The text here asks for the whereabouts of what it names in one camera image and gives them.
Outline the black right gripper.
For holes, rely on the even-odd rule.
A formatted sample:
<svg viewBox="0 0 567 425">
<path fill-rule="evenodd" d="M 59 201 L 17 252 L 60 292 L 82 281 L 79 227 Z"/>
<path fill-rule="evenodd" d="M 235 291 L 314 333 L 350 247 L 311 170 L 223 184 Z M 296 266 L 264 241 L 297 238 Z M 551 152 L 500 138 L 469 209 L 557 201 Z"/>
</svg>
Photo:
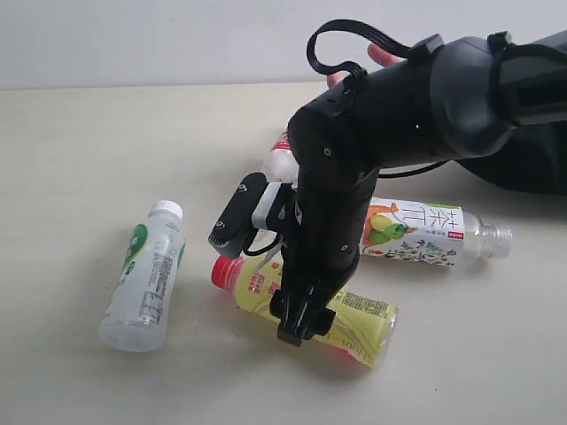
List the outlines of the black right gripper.
<svg viewBox="0 0 567 425">
<path fill-rule="evenodd" d="M 329 303 L 358 266 L 359 241 L 379 168 L 368 154 L 294 159 L 299 226 L 285 250 L 282 286 L 274 292 L 269 310 L 279 320 L 277 338 L 301 346 L 330 331 L 336 313 Z"/>
</svg>

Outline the black sleeved forearm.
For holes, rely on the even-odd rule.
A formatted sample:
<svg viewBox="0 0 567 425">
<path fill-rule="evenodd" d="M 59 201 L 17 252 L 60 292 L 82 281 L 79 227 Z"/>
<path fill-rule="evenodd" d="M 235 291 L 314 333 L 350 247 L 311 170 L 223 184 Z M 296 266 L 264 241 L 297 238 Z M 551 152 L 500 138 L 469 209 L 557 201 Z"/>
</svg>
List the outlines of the black sleeved forearm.
<svg viewBox="0 0 567 425">
<path fill-rule="evenodd" d="M 501 189 L 537 195 L 566 195 L 566 123 L 520 127 L 496 153 L 458 164 Z"/>
</svg>

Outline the person's open bare hand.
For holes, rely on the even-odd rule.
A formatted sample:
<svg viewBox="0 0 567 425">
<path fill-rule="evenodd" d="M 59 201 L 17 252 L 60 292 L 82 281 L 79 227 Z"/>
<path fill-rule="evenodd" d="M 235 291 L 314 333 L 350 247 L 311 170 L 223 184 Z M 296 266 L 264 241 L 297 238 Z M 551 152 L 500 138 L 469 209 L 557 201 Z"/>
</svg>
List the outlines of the person's open bare hand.
<svg viewBox="0 0 567 425">
<path fill-rule="evenodd" d="M 387 67 L 399 63 L 402 58 L 399 58 L 386 50 L 383 50 L 378 45 L 371 43 L 367 48 L 367 53 L 369 57 L 379 66 Z M 339 84 L 346 74 L 343 72 L 334 73 L 326 76 L 327 87 L 331 88 Z"/>
</svg>

